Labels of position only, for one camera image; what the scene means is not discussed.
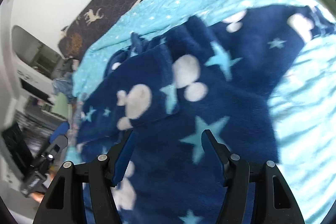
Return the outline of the person left hand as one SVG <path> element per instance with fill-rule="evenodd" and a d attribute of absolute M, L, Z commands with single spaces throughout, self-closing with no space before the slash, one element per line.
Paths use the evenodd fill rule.
<path fill-rule="evenodd" d="M 51 181 L 54 179 L 56 173 L 55 172 L 50 172 L 48 175 L 47 175 L 47 180 L 45 181 L 45 186 L 48 188 L 51 184 Z M 40 193 L 40 192 L 33 192 L 30 194 L 30 197 L 35 200 L 36 202 L 38 203 L 41 203 L 43 197 L 44 197 L 44 194 Z"/>

